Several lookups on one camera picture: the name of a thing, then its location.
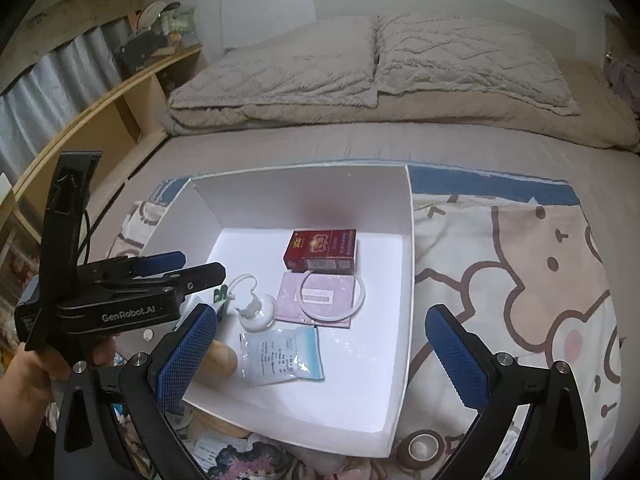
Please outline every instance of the curtain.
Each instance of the curtain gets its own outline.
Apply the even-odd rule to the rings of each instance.
[[[124,18],[92,28],[0,95],[0,171],[12,184],[67,123],[122,81],[113,52],[130,32]]]

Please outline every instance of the clutter on shelf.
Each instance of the clutter on shelf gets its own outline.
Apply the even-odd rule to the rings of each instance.
[[[131,22],[132,34],[120,46],[120,59],[133,74],[158,57],[198,43],[194,20],[195,7],[152,2]]]

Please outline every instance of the human hand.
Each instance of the human hand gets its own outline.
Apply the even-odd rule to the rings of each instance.
[[[113,363],[113,336],[100,339],[92,352],[94,365]],[[23,455],[33,449],[47,406],[53,402],[51,377],[67,380],[71,368],[51,346],[27,352],[18,347],[3,377],[0,377],[0,420]]]
[[[107,336],[95,341],[92,359],[95,366],[111,365],[116,353],[113,336]],[[9,366],[11,375],[19,380],[21,388],[28,389],[30,396],[53,402],[50,378],[66,381],[71,368],[52,346],[41,350],[27,352],[24,344],[18,347],[18,352]]]

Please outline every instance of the clear plastic packet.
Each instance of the clear plastic packet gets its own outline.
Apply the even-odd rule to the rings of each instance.
[[[240,335],[240,371],[249,386],[324,379],[318,330],[300,326]]]

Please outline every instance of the printed label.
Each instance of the printed label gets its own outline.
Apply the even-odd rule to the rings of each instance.
[[[284,346],[277,346],[275,341],[264,341],[260,345],[260,377],[290,376],[294,373],[296,359],[296,342],[287,337]]]
[[[311,270],[335,270],[335,260],[307,260],[306,268]]]
[[[156,306],[151,305],[146,308],[139,308],[137,310],[121,310],[115,314],[102,314],[102,320],[107,323],[109,321],[119,321],[121,319],[127,319],[129,317],[146,316],[147,314],[153,314],[156,311]]]
[[[302,299],[305,303],[315,303],[321,305],[334,304],[334,291],[324,290],[322,288],[303,288]],[[298,300],[298,292],[294,295],[294,301]]]

